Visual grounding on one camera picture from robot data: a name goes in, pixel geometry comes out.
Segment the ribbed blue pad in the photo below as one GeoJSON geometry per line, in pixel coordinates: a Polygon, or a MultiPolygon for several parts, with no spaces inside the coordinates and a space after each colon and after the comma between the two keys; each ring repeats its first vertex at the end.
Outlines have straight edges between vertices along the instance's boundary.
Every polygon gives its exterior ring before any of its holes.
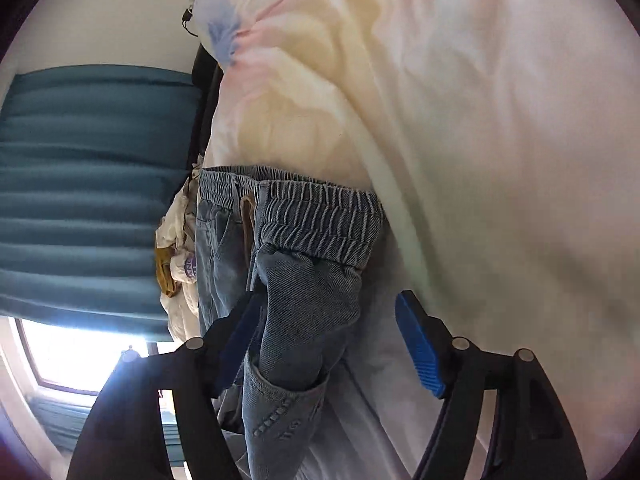
{"type": "Polygon", "coordinates": [[[440,365],[433,346],[423,332],[418,319],[401,294],[396,299],[396,323],[404,338],[404,343],[414,360],[420,382],[427,390],[440,398],[445,391],[445,383],[440,378],[440,365]]]}

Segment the elastic waistband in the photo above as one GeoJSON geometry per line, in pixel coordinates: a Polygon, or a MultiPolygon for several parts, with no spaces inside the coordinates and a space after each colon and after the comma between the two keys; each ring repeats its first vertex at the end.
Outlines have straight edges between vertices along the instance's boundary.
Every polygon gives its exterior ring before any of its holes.
{"type": "Polygon", "coordinates": [[[256,202],[255,245],[363,268],[384,221],[371,192],[322,182],[266,166],[201,170],[200,196],[239,215],[240,201],[256,202]]]}

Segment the blue curtain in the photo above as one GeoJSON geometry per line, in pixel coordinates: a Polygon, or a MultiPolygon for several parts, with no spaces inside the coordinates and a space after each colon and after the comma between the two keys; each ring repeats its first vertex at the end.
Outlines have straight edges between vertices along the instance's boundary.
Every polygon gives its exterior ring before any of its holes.
{"type": "Polygon", "coordinates": [[[0,314],[170,340],[154,231],[186,179],[187,74],[18,76],[0,112],[0,314]]]}
{"type": "MultiPolygon", "coordinates": [[[[45,397],[29,399],[29,406],[54,446],[73,452],[91,408],[65,404],[45,397]]],[[[184,463],[184,455],[175,415],[170,412],[161,412],[161,415],[169,462],[171,465],[181,466],[184,463]]]]}

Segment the teal curtain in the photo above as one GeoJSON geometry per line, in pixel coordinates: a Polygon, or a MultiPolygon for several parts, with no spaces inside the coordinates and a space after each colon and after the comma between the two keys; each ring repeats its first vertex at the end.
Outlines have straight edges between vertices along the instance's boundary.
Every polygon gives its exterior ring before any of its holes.
{"type": "Polygon", "coordinates": [[[17,76],[0,112],[0,314],[169,340],[154,231],[186,179],[187,74],[17,76]]]}
{"type": "MultiPolygon", "coordinates": [[[[44,428],[54,446],[59,450],[73,452],[91,408],[65,404],[45,397],[33,397],[28,402],[33,415],[44,428]]],[[[161,415],[169,462],[173,466],[182,466],[184,455],[175,415],[171,412],[161,412],[161,415]]]]}

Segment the jeans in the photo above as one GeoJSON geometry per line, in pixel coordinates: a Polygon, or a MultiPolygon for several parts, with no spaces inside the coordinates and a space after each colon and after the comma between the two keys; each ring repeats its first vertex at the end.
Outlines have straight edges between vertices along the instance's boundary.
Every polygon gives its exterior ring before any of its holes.
{"type": "Polygon", "coordinates": [[[373,193],[265,167],[202,170],[200,197],[201,329],[245,290],[266,286],[244,364],[242,421],[252,479],[289,480],[360,316],[360,274],[382,230],[382,206],[373,193]]]}

